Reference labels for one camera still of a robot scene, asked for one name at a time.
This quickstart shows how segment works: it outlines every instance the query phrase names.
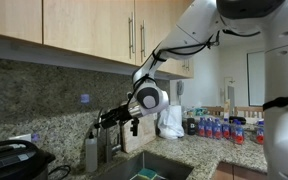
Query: faucet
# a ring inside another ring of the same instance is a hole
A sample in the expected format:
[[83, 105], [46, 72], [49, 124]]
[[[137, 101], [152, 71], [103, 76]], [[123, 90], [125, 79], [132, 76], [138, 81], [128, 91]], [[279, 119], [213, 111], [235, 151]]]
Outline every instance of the faucet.
[[[97, 123], [102, 122], [102, 114], [108, 112], [109, 110], [104, 110], [104, 108], [102, 108], [100, 110], [100, 112], [98, 113], [98, 117], [97, 117]], [[105, 129], [105, 134], [106, 134], [106, 142], [105, 142], [105, 162], [108, 163], [110, 161], [112, 161], [113, 156], [116, 155], [116, 153], [118, 151], [120, 151], [122, 149], [122, 146], [120, 144], [120, 133], [117, 134], [117, 143], [116, 145], [112, 145], [111, 143], [111, 135], [110, 135], [110, 131], [109, 128]], [[101, 128], [97, 129], [97, 137], [99, 137], [101, 132]]]

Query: white wall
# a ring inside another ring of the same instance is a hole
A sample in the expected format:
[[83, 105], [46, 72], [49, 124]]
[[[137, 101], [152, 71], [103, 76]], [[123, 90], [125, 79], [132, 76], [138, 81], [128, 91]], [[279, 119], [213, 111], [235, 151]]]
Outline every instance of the white wall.
[[222, 47], [220, 54], [220, 88], [224, 90], [224, 78], [232, 77], [235, 106], [248, 106], [247, 53], [264, 50], [264, 43], [254, 42]]
[[[184, 93], [182, 105], [184, 106], [217, 106], [220, 105], [219, 88], [219, 49], [205, 48], [194, 55], [194, 79], [184, 79]], [[179, 104], [176, 95], [176, 82], [170, 83], [171, 104]]]

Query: stainless steel sink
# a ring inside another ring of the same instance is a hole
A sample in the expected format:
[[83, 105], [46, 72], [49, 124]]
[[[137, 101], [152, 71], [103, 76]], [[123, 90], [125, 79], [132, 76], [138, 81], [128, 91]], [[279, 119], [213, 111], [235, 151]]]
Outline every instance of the stainless steel sink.
[[136, 174], [142, 169], [151, 169], [157, 173], [158, 179], [181, 180], [186, 179], [193, 168], [149, 152], [142, 152], [132, 159], [114, 167], [107, 173], [95, 178], [95, 180], [135, 180]]

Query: wall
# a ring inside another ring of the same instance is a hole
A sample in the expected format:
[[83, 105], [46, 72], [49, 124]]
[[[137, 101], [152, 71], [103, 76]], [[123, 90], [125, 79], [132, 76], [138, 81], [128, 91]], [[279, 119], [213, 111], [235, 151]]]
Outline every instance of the wall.
[[[212, 47], [194, 55], [194, 78], [184, 79], [184, 93], [181, 97], [184, 106], [218, 106], [220, 105], [220, 64], [219, 49]], [[171, 104], [178, 104], [176, 82], [172, 80]]]
[[220, 48], [220, 88], [224, 90], [225, 77], [233, 78], [235, 106], [248, 106], [247, 53], [263, 49], [262, 41]]
[[[169, 91], [169, 81], [157, 82]], [[131, 90], [131, 77], [126, 75], [0, 59], [0, 141], [37, 133], [36, 145], [56, 155], [51, 168], [70, 164], [72, 173], [79, 174], [84, 168], [84, 139], [99, 109], [118, 106]], [[90, 104], [79, 103], [84, 93], [90, 94]], [[117, 127], [111, 131], [113, 140]], [[103, 142], [99, 141], [100, 161]]]

